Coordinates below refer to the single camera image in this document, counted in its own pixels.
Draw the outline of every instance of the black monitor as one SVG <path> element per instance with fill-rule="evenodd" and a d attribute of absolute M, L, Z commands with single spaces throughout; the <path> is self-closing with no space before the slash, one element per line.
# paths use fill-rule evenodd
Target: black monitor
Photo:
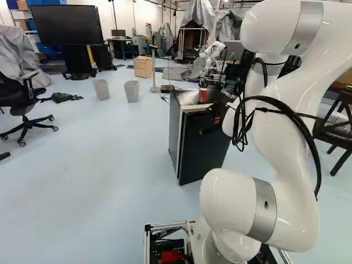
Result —
<path fill-rule="evenodd" d="M 38 36 L 44 45 L 99 45 L 103 35 L 94 5 L 31 5 Z"/>

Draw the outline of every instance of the trash can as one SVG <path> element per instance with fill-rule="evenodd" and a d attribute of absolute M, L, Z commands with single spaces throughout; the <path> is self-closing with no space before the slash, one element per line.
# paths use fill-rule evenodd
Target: trash can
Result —
<path fill-rule="evenodd" d="M 138 102 L 139 100 L 139 86 L 138 81 L 127 81 L 124 84 L 127 101 L 130 103 Z"/>
<path fill-rule="evenodd" d="M 109 99 L 109 88 L 108 88 L 108 82 L 106 82 L 103 79 L 98 79 L 93 81 L 93 86 L 95 89 L 95 93 L 97 94 L 97 97 L 103 101 L 106 99 Z"/>

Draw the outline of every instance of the light blue floor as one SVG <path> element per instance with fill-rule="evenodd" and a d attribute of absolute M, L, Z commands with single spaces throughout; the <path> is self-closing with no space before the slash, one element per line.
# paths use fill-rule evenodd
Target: light blue floor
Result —
<path fill-rule="evenodd" d="M 166 65 L 158 60 L 156 66 Z M 200 182 L 179 187 L 169 158 L 169 107 L 149 92 L 152 80 L 134 77 L 131 69 L 99 73 L 97 78 L 109 84 L 107 101 L 96 98 L 92 79 L 51 78 L 45 97 L 67 92 L 84 99 L 39 103 L 29 113 L 30 118 L 53 114 L 58 132 L 32 129 L 25 148 L 16 143 L 19 134 L 0 142 L 0 152 L 12 153 L 0 163 L 0 263 L 142 263 L 146 223 L 201 216 Z M 157 73 L 157 85 L 169 83 L 160 78 Z M 127 103 L 123 84 L 131 79 L 139 81 L 139 103 Z M 21 122 L 4 110 L 1 131 Z M 311 251 L 290 255 L 295 263 L 348 263 L 352 159 L 333 178 L 329 171 L 343 151 L 327 155 L 329 145 L 317 145 L 323 169 L 322 234 Z M 230 147 L 224 167 L 263 179 L 274 174 L 253 145 L 244 153 Z"/>

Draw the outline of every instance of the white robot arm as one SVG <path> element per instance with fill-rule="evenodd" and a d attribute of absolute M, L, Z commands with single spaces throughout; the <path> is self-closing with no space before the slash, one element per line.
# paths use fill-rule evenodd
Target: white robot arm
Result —
<path fill-rule="evenodd" d="M 352 37 L 346 28 L 351 13 L 351 4 L 321 1 L 266 0 L 251 8 L 241 26 L 243 45 L 257 53 L 302 59 L 299 69 L 269 84 L 261 95 L 315 116 L 330 84 L 352 67 Z M 303 121 L 312 131 L 314 120 Z M 287 251 L 309 250 L 320 232 L 300 130 L 286 115 L 258 111 L 252 132 L 256 148 L 277 172 L 274 182 L 214 169 L 201 186 L 201 206 L 215 246 L 233 263 L 251 259 L 258 241 Z"/>
<path fill-rule="evenodd" d="M 264 54 L 257 53 L 256 58 L 259 57 L 266 63 L 267 69 L 267 82 L 268 84 L 276 81 L 278 78 L 282 68 L 284 67 L 285 62 L 287 61 L 288 55 L 281 54 Z M 262 69 L 262 65 L 260 63 L 256 63 L 252 66 L 252 68 L 248 72 L 246 86 L 244 90 L 244 96 L 250 97 L 255 95 L 260 95 L 263 91 L 264 85 L 264 72 Z M 240 98 L 238 97 L 233 103 L 230 104 L 230 108 L 227 111 L 227 114 L 222 123 L 222 130 L 224 133 L 230 137 L 232 137 L 233 133 L 233 125 L 235 118 L 235 109 L 240 103 Z M 249 101 L 246 104 L 246 115 L 248 116 L 251 112 L 253 112 L 256 107 L 256 101 Z"/>

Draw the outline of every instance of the monitor stand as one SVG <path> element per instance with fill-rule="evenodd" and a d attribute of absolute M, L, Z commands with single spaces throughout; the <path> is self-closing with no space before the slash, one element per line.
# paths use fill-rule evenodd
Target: monitor stand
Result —
<path fill-rule="evenodd" d="M 66 80 L 84 80 L 89 75 L 96 76 L 97 69 L 92 68 L 87 45 L 63 46 L 62 55 L 67 69 L 62 75 Z"/>

